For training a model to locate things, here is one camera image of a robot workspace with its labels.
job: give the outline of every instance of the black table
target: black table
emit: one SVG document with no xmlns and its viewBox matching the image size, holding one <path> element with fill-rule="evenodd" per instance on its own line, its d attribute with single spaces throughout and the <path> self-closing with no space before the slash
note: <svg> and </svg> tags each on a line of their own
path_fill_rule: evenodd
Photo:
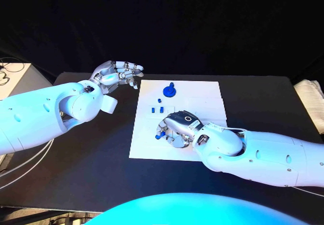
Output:
<svg viewBox="0 0 324 225">
<path fill-rule="evenodd" d="M 54 84 L 88 78 L 86 73 L 63 73 Z M 144 79 L 219 81 L 229 127 L 273 132 L 321 143 L 288 78 L 145 75 Z M 90 122 L 54 139 L 37 167 L 0 190 L 0 205 L 105 211 L 148 195 L 196 192 L 247 200 L 308 223 L 324 223 L 324 198 L 318 196 L 213 172 L 200 162 L 128 158 L 138 90 L 121 85 L 111 96 L 118 100 L 113 114 L 99 112 Z M 39 149 L 17 152 L 10 168 Z M 30 167 L 26 165 L 13 172 L 0 184 L 13 180 Z"/>
</svg>

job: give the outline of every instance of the white paper sheet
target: white paper sheet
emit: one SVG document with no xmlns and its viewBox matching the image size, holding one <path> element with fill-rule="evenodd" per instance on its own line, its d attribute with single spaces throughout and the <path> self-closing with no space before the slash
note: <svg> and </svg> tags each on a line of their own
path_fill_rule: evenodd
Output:
<svg viewBox="0 0 324 225">
<path fill-rule="evenodd" d="M 162 89 L 170 85 L 170 82 L 174 83 L 177 91 L 174 97 L 162 95 Z M 164 113 L 160 113 L 161 106 L 164 107 Z M 177 149 L 164 139 L 155 139 L 158 123 L 170 113 L 180 110 L 193 113 L 203 123 L 211 121 L 224 127 L 227 126 L 217 82 L 142 80 L 129 158 L 200 161 L 197 154 L 193 152 L 191 145 L 184 149 Z"/>
</svg>

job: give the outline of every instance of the black curtain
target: black curtain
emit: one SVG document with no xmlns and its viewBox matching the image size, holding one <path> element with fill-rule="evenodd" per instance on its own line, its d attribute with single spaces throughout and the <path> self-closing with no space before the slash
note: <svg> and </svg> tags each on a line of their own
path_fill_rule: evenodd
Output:
<svg viewBox="0 0 324 225">
<path fill-rule="evenodd" d="M 145 73 L 321 80 L 322 7 L 309 1 L 5 1 L 0 56 L 50 81 L 106 60 Z"/>
</svg>

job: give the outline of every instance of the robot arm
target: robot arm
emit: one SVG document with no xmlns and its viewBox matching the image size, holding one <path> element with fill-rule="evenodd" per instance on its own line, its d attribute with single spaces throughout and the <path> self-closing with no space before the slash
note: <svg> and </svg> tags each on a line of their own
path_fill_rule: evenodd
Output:
<svg viewBox="0 0 324 225">
<path fill-rule="evenodd" d="M 0 101 L 0 155 L 31 148 L 90 121 L 99 110 L 112 113 L 116 100 L 106 96 L 119 84 L 136 88 L 134 76 L 142 67 L 126 62 L 105 62 L 89 80 L 66 83 Z"/>
<path fill-rule="evenodd" d="M 178 136 L 168 137 L 171 129 Z M 214 172 L 279 187 L 324 187 L 324 145 L 288 136 L 220 127 L 187 111 L 161 121 L 155 138 L 184 148 L 188 143 L 206 167 Z"/>
</svg>

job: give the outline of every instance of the robotic hand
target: robotic hand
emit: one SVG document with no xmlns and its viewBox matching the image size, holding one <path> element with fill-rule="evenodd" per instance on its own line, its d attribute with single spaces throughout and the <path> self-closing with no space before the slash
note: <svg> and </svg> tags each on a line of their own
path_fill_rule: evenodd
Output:
<svg viewBox="0 0 324 225">
<path fill-rule="evenodd" d="M 89 80 L 66 83 L 0 101 L 0 155 L 31 148 L 90 121 L 99 110 L 112 113 L 116 100 L 106 96 L 119 84 L 136 89 L 142 67 L 126 62 L 100 64 Z"/>
<path fill-rule="evenodd" d="M 171 129 L 175 138 L 165 135 Z M 288 136 L 203 125 L 187 111 L 171 113 L 157 127 L 157 139 L 175 148 L 193 144 L 203 164 L 268 185 L 324 187 L 324 145 Z"/>
</svg>

